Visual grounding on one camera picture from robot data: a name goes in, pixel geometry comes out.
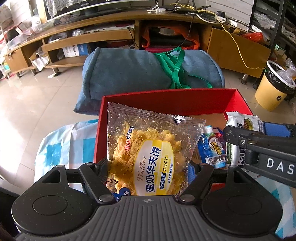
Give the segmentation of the white green kaprons packet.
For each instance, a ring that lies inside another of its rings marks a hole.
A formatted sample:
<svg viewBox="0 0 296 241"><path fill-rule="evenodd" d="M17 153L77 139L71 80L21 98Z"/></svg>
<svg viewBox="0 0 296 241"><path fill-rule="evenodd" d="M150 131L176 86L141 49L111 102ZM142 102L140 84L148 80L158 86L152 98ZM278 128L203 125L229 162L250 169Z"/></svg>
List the white green kaprons packet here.
<svg viewBox="0 0 296 241"><path fill-rule="evenodd" d="M263 121L254 115L227 112L228 120L224 128L227 164L242 166L245 160L245 145L249 134L264 133Z"/></svg>

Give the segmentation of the blue coconut chips packet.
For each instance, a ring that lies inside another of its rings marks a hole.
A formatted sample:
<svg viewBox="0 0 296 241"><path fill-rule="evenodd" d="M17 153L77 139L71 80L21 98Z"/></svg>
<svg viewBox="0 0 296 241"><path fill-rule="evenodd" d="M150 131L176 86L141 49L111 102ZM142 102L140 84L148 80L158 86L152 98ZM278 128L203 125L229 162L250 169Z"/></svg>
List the blue coconut chips packet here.
<svg viewBox="0 0 296 241"><path fill-rule="evenodd" d="M222 130L204 126L197 147L202 163L212 165L215 169L226 168L226 143Z"/></svg>

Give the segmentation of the yellow waffle snack packet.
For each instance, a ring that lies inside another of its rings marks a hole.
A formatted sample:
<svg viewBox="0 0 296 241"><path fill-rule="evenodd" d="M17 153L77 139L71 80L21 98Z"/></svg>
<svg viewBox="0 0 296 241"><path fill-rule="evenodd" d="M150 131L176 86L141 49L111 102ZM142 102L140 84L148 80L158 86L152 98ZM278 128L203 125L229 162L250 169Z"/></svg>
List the yellow waffle snack packet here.
<svg viewBox="0 0 296 241"><path fill-rule="evenodd" d="M179 196L187 188L205 120L110 102L107 121L106 186L116 199Z"/></svg>

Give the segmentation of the blue checkered tablecloth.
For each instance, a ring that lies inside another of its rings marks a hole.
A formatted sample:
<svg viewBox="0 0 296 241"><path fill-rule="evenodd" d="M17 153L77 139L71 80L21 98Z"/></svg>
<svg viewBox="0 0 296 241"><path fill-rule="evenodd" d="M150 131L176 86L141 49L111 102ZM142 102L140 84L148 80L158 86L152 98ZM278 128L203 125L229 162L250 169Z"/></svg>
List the blue checkered tablecloth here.
<svg viewBox="0 0 296 241"><path fill-rule="evenodd" d="M73 123L44 137L35 159L34 181L38 181L58 164L65 165L67 169L75 169L83 163L93 161L97 126L98 120ZM276 235L281 238L295 235L295 204L291 188L250 171L245 172L280 201L283 207Z"/></svg>

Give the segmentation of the yellow trash bin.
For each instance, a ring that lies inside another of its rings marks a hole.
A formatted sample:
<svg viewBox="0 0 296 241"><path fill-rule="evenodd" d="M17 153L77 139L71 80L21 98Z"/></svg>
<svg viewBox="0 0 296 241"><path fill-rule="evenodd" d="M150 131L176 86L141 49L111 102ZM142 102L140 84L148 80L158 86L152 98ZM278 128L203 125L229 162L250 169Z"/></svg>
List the yellow trash bin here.
<svg viewBox="0 0 296 241"><path fill-rule="evenodd" d="M263 77L255 92L258 104L267 111L274 111L288 94L295 91L294 71L289 74L277 63L268 60Z"/></svg>

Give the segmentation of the red cardboard box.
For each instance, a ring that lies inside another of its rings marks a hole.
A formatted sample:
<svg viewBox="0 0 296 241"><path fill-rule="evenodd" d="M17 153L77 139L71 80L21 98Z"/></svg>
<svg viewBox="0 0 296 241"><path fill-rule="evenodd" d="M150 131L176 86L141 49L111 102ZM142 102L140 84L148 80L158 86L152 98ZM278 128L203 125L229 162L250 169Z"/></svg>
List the red cardboard box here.
<svg viewBox="0 0 296 241"><path fill-rule="evenodd" d="M221 128L226 124L227 112L251 112L242 95L235 89L157 90L105 96L99 113L96 163L107 157L107 107L110 102L156 113L199 118L206 121L204 126L212 123Z"/></svg>

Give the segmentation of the rolled blue cushion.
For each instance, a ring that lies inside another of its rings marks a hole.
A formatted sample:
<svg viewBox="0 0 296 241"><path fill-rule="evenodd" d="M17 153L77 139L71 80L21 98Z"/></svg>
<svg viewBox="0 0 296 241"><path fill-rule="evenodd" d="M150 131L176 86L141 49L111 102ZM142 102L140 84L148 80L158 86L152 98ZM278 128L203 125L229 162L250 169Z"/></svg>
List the rolled blue cushion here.
<svg viewBox="0 0 296 241"><path fill-rule="evenodd" d="M82 69L82 87L74 112L98 115L102 98L130 92L224 88L219 65L203 50L177 47L162 53L96 48Z"/></svg>

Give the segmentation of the red plastic bag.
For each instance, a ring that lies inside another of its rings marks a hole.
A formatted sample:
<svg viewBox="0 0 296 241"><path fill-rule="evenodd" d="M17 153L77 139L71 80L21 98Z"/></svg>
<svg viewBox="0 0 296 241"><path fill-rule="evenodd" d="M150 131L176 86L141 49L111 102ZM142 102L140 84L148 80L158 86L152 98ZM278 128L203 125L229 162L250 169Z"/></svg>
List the red plastic bag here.
<svg viewBox="0 0 296 241"><path fill-rule="evenodd" d="M262 44L264 43L264 36L262 32L255 32L255 33L245 33L242 34L241 37L251 40L253 42Z"/></svg>

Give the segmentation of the white blue box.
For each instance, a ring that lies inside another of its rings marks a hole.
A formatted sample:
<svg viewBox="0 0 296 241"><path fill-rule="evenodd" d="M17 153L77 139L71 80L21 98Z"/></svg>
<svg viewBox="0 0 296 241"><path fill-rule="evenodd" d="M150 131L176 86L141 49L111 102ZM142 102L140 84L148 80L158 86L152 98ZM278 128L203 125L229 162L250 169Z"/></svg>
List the white blue box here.
<svg viewBox="0 0 296 241"><path fill-rule="evenodd" d="M64 56L66 58L87 56L90 53L88 44L78 44L62 48Z"/></svg>

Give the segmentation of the wooden TV cabinet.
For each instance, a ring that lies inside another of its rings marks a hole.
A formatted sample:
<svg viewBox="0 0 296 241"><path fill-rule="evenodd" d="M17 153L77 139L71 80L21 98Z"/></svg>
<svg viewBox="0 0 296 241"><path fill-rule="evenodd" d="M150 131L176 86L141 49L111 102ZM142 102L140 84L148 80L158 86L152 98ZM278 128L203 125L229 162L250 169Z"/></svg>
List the wooden TV cabinet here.
<svg viewBox="0 0 296 241"><path fill-rule="evenodd" d="M100 25L132 21L134 29L129 31L110 30L89 33L50 43L52 35ZM112 40L134 40L137 49L142 48L141 33L147 25L180 24L193 26L199 34L200 49L206 51L217 64L224 69L233 70L259 78L269 56L271 49L266 46L243 38L236 34L227 33L220 24L205 23L197 15L181 15L173 13L149 14L146 11L125 11L105 16L97 16L70 24L58 25L42 33L36 34L29 41L20 44L8 51L4 59L13 73L34 69L30 61L32 54L41 47L49 57L48 68L75 67L83 65L84 56L70 57L59 60L59 49L71 45L106 42Z"/></svg>

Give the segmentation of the black metal shelf rack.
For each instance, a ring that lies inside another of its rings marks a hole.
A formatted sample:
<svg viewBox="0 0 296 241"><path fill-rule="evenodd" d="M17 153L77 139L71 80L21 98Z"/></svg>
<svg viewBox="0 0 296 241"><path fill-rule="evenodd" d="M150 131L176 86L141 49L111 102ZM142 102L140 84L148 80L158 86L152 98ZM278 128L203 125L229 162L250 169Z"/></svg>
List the black metal shelf rack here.
<svg viewBox="0 0 296 241"><path fill-rule="evenodd" d="M295 1L254 1L250 23L262 31L270 49L279 46L295 61Z"/></svg>

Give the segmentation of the orange bag in cabinet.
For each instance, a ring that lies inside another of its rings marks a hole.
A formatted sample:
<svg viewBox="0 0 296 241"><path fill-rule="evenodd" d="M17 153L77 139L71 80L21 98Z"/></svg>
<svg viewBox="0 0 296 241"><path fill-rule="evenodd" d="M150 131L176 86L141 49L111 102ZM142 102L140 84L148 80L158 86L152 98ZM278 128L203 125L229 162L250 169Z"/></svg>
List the orange bag in cabinet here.
<svg viewBox="0 0 296 241"><path fill-rule="evenodd" d="M200 48L199 34L193 26L180 24L147 25L141 33L141 44L145 49L168 49L181 47L184 50Z"/></svg>

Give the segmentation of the flat screen television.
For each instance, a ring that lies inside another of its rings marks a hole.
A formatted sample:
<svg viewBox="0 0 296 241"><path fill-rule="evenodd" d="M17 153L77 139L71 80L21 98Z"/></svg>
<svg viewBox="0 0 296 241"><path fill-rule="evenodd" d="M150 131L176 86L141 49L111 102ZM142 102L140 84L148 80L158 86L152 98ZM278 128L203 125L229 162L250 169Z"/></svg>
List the flat screen television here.
<svg viewBox="0 0 296 241"><path fill-rule="evenodd" d="M108 9L128 9L128 8L150 8L155 5L156 1L82 1L69 8L58 11L53 18L47 12L45 1L43 1L44 13L46 21L55 20L65 15L83 15L85 11L96 13Z"/></svg>

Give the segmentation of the white lace cover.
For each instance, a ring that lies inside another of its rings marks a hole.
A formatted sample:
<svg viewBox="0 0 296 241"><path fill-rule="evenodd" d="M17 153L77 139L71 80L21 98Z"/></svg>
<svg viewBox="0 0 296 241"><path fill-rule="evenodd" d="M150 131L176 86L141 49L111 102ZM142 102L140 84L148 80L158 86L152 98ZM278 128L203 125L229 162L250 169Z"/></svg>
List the white lace cover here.
<svg viewBox="0 0 296 241"><path fill-rule="evenodd" d="M58 11L69 8L75 4L80 4L81 2L80 0L45 0L47 12L51 18L57 15Z"/></svg>

